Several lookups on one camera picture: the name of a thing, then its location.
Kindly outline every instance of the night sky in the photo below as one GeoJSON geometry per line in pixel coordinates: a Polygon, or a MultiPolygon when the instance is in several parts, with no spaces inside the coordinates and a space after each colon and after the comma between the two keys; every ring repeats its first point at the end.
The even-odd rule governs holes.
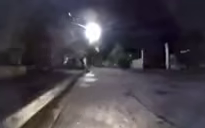
{"type": "Polygon", "coordinates": [[[0,49],[9,47],[33,17],[56,24],[68,12],[83,18],[89,10],[96,12],[106,43],[129,39],[129,47],[205,28],[205,0],[0,0],[0,49]]]}

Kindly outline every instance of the bright light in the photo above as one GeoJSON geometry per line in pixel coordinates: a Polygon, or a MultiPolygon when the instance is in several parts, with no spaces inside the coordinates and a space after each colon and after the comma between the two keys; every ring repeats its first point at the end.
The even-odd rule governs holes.
{"type": "Polygon", "coordinates": [[[97,23],[88,23],[86,26],[85,35],[90,44],[97,42],[101,36],[101,28],[97,23]]]}
{"type": "Polygon", "coordinates": [[[100,49],[99,49],[98,47],[96,47],[95,50],[96,50],[97,52],[100,52],[100,49]]]}

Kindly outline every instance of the road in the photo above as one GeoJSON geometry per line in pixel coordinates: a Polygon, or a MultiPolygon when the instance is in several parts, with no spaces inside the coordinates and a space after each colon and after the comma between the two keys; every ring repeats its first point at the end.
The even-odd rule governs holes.
{"type": "Polygon", "coordinates": [[[204,128],[205,74],[94,68],[52,128],[204,128]]]}

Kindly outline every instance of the dark sky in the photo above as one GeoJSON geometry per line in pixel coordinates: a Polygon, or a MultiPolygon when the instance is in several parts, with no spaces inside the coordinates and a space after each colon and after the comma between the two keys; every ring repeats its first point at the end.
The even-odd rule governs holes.
{"type": "Polygon", "coordinates": [[[178,27],[161,0],[0,0],[0,35],[6,36],[0,42],[12,42],[33,18],[50,25],[68,12],[81,16],[89,9],[97,13],[106,42],[128,38],[135,47],[134,40],[169,38],[178,27]]]}

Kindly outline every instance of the sidewalk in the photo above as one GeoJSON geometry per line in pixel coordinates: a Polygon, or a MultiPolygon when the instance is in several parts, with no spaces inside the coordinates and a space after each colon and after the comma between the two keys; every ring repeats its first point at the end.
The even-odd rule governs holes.
{"type": "Polygon", "coordinates": [[[0,79],[0,120],[5,120],[59,83],[81,72],[55,71],[30,73],[16,78],[0,79]]]}

